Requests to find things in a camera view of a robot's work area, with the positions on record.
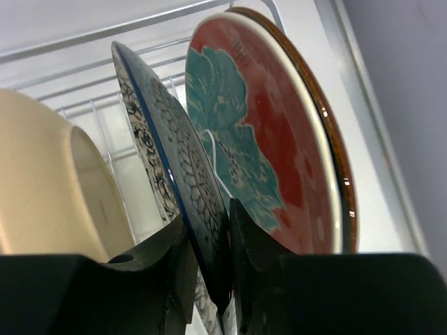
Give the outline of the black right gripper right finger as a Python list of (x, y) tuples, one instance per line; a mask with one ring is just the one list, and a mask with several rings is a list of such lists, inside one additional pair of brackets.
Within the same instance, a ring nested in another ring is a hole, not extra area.
[(296, 255), (230, 201), (239, 334), (445, 334), (446, 283), (413, 253)]

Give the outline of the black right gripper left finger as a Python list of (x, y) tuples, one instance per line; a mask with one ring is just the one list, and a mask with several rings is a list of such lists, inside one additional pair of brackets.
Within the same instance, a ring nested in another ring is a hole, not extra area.
[(82, 255), (1, 258), (2, 334), (183, 334), (196, 259), (181, 217), (100, 263)]

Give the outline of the blue floral white plate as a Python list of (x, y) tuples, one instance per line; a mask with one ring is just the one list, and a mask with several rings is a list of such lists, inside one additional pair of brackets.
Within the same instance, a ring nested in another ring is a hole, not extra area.
[(223, 334), (233, 289), (229, 227), (207, 154), (182, 104), (127, 46), (112, 42), (112, 60), (135, 142), (145, 157), (161, 218), (182, 215), (200, 268), (196, 308), (209, 334)]

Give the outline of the red plate teal flower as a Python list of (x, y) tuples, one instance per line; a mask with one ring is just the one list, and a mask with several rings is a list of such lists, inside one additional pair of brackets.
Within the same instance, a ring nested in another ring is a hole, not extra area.
[(342, 201), (328, 139), (283, 47), (230, 11), (204, 19), (186, 56), (186, 104), (221, 180), (297, 254), (341, 253)]

